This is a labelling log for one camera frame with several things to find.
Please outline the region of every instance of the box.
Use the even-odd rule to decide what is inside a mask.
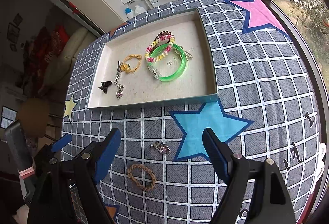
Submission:
[[[175,36],[175,44],[193,55],[185,72],[177,79],[162,82],[153,77],[144,58],[145,50],[155,37],[167,30]],[[141,54],[141,66],[134,73],[122,72],[119,84],[124,85],[123,96],[116,98],[117,86],[108,87],[105,94],[98,87],[102,81],[114,82],[118,60],[130,54]],[[134,68],[138,60],[128,61]],[[172,49],[154,66],[168,76],[174,73],[181,61]],[[103,45],[96,64],[87,101],[88,108],[131,108],[135,106],[167,106],[216,101],[217,82],[211,48],[199,12],[194,10],[172,14],[146,23],[122,34]]]

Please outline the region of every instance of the metal bolt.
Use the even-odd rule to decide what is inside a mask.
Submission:
[[[241,153],[233,153],[233,156],[234,156],[236,159],[241,159],[241,158],[242,158],[242,154],[241,154]]]
[[[88,158],[90,158],[90,153],[83,153],[81,155],[81,158],[87,160]]]
[[[53,165],[53,164],[55,164],[55,163],[57,163],[57,159],[56,159],[56,158],[51,158],[51,159],[49,160],[49,164]]]
[[[272,158],[267,158],[266,163],[268,163],[269,165],[272,165],[272,164],[274,164],[274,160]]]

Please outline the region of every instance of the green bracelet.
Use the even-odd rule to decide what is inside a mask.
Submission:
[[[157,56],[160,52],[162,52],[166,47],[168,46],[168,44],[164,44],[161,46],[158,46],[150,55],[150,57],[155,57]],[[178,77],[180,77],[183,72],[185,71],[186,67],[187,67],[187,60],[186,60],[186,55],[184,50],[178,46],[173,44],[172,46],[174,49],[178,50],[181,57],[182,57],[182,63],[180,65],[180,67],[178,68],[178,70],[176,72],[174,72],[172,75],[169,76],[162,76],[161,73],[158,71],[157,68],[153,67],[153,63],[152,62],[148,62],[147,67],[149,68],[149,70],[152,72],[153,76],[163,82],[168,82],[168,81],[172,81]]]

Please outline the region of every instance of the pink and yellow beaded bracelet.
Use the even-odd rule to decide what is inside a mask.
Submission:
[[[150,53],[153,52],[153,50],[156,48],[156,45],[165,39],[168,39],[168,46],[165,48],[165,50],[162,51],[160,55],[157,57],[150,57]],[[171,50],[172,45],[175,42],[175,37],[168,31],[162,31],[160,32],[157,37],[154,39],[154,41],[149,45],[149,47],[146,49],[145,52],[145,59],[147,62],[157,62],[165,58],[166,55],[168,55],[168,52]]]

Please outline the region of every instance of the brown coil hair tie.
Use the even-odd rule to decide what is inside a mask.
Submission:
[[[151,176],[151,179],[152,179],[152,183],[150,186],[148,187],[144,187],[143,185],[141,185],[136,178],[133,177],[133,174],[132,174],[132,171],[135,169],[135,168],[141,168],[142,170],[146,171],[150,176]],[[127,170],[127,175],[129,178],[131,178],[131,180],[133,182],[135,182],[135,184],[141,188],[143,191],[150,191],[150,190],[153,190],[155,184],[157,183],[157,179],[154,175],[154,173],[152,172],[151,169],[149,169],[148,167],[142,165],[142,164],[133,164],[131,165],[131,167],[128,168]]]

